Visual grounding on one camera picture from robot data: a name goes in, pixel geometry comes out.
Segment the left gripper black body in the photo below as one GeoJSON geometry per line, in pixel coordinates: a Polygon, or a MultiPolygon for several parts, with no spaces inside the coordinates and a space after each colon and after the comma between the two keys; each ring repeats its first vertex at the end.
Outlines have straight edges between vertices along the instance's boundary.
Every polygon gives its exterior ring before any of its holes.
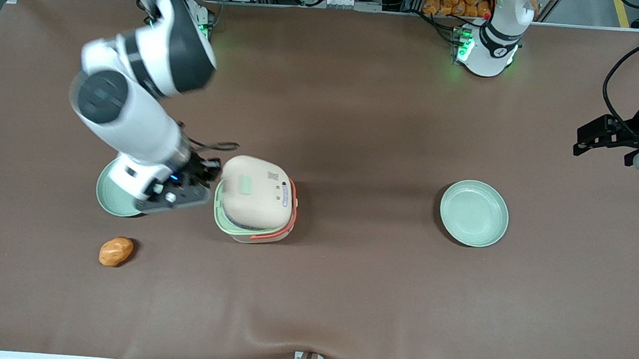
{"type": "Polygon", "coordinates": [[[630,119],[615,117],[619,126],[618,138],[621,139],[620,146],[632,147],[634,151],[624,156],[624,164],[634,165],[635,156],[639,153],[639,109],[630,119]]]}

